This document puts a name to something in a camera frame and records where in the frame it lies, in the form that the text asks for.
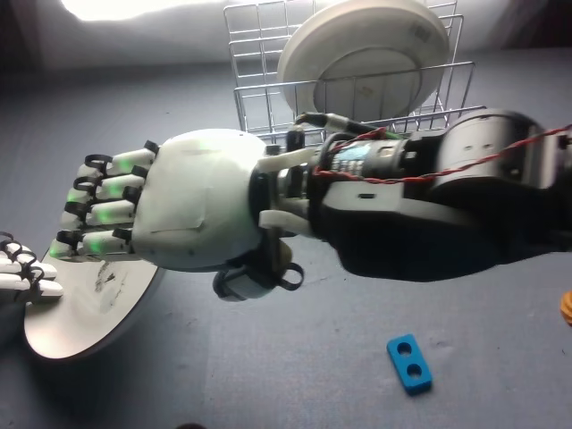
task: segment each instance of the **gray tabletop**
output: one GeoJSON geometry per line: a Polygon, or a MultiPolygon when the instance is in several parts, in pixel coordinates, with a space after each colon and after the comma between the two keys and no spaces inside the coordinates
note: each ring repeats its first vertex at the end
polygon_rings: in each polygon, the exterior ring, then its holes
{"type": "MultiPolygon", "coordinates": [[[[469,101],[571,122],[572,51],[473,55],[469,101]]],[[[227,65],[0,82],[0,227],[34,249],[57,231],[89,153],[116,154],[199,128],[237,127],[227,65]]],[[[569,255],[447,282],[345,273],[292,239],[305,286],[228,304],[213,275],[167,273],[116,343],[56,364],[35,357],[21,308],[0,310],[0,428],[568,428],[572,328],[559,300],[569,255]],[[416,335],[433,390],[410,398],[385,351],[416,335]]]]}

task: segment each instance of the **blue plastic object with holes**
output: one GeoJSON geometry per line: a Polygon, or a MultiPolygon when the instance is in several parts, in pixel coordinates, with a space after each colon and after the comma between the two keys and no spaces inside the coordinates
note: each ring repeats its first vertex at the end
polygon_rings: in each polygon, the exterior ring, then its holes
{"type": "Polygon", "coordinates": [[[387,351],[403,388],[409,395],[431,389],[433,377],[413,334],[409,333],[390,340],[387,343],[387,351]]]}

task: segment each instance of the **plate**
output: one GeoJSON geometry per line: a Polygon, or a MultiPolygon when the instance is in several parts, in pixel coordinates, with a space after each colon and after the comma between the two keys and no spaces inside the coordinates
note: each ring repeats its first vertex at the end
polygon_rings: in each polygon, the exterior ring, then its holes
{"type": "Polygon", "coordinates": [[[327,82],[282,88],[297,114],[375,121],[406,116],[423,104],[439,86],[443,68],[417,69],[445,64],[448,57],[447,30],[422,4],[350,0],[316,13],[292,35],[278,63],[278,81],[327,82]],[[353,76],[360,78],[339,79],[353,76]]]}
{"type": "Polygon", "coordinates": [[[153,295],[159,269],[146,261],[73,263],[48,254],[63,296],[53,304],[26,306],[24,331],[44,358],[78,358],[116,340],[153,295]]]}

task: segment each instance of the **white wall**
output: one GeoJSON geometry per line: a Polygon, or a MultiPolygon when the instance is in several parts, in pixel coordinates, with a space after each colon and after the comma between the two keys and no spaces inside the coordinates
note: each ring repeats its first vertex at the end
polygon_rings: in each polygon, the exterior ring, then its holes
{"type": "MultiPolygon", "coordinates": [[[[205,0],[126,21],[81,21],[60,0],[12,1],[32,51],[48,70],[228,60],[223,8],[230,0],[205,0]]],[[[460,48],[503,47],[547,1],[458,0],[458,13],[466,16],[460,48]]]]}

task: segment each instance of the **wire basket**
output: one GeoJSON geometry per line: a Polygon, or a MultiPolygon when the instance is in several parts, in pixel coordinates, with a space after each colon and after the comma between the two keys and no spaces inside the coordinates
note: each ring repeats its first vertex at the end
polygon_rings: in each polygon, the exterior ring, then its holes
{"type": "MultiPolygon", "coordinates": [[[[294,91],[297,100],[297,91],[305,85],[315,86],[315,93],[324,97],[321,101],[327,113],[330,112],[330,104],[326,97],[335,88],[334,93],[353,94],[353,101],[348,103],[348,111],[335,113],[353,119],[356,112],[367,107],[373,116],[367,123],[405,134],[413,130],[442,129],[463,113],[483,108],[465,106],[475,64],[455,62],[464,21],[463,15],[456,13],[457,0],[446,3],[443,0],[425,0],[423,3],[441,18],[447,30],[450,39],[448,63],[423,69],[288,83],[277,81],[280,54],[296,29],[321,9],[320,4],[316,0],[275,0],[224,8],[231,40],[229,48],[236,80],[234,97],[241,129],[261,139],[282,143],[294,119],[301,113],[298,112],[298,103],[296,108],[288,106],[283,91],[294,91]],[[362,88],[367,88],[366,82],[383,79],[383,85],[391,88],[392,82],[402,82],[409,73],[422,76],[424,73],[436,72],[442,72],[439,86],[421,106],[415,110],[408,108],[406,111],[410,114],[407,116],[380,121],[379,118],[383,117],[383,96],[373,103],[368,100],[367,106],[357,105],[356,100],[361,99],[357,94],[362,88]]],[[[310,136],[307,143],[317,145],[324,141],[325,133],[316,128],[307,130],[307,136],[310,136]]]]}

